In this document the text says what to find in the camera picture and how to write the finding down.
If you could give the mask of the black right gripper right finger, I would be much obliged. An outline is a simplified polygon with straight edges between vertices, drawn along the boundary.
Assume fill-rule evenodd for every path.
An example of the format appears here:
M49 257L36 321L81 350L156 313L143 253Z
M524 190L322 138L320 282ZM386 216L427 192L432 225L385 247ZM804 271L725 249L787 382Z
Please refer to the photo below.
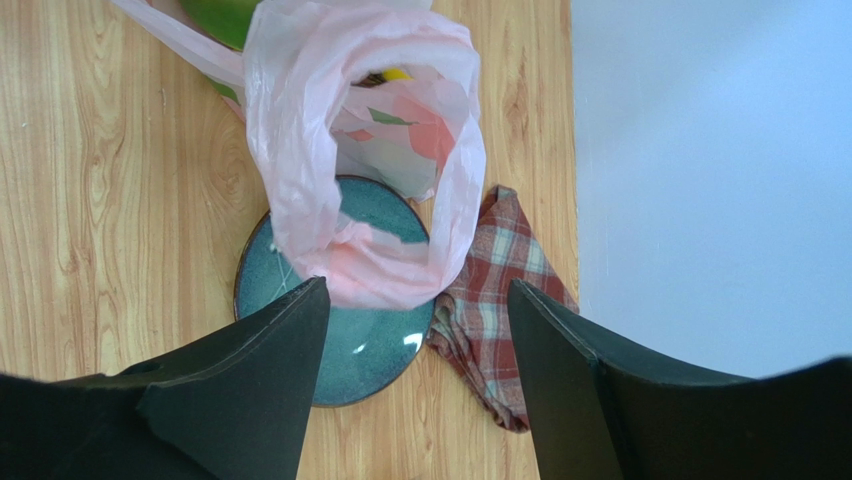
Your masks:
M508 313L544 479L847 479L851 361L763 379L686 363L514 280Z

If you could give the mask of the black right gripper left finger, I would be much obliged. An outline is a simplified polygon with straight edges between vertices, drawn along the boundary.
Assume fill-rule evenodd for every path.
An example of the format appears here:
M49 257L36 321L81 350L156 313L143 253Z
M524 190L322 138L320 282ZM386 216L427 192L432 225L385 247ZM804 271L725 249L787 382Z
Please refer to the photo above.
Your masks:
M108 376L1 378L5 479L292 479L330 315L326 282Z

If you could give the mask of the pink plastic bag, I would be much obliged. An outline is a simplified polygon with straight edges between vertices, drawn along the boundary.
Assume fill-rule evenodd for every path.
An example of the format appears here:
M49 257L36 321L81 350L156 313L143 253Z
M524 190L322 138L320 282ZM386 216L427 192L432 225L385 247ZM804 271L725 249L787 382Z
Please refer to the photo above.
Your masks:
M237 52L147 1L121 8L237 95L275 244L299 276L326 279L334 305L408 310L456 279L486 170L466 26L427 1L263 1ZM412 80L383 82L390 68ZM341 175L431 200L428 240L344 214Z

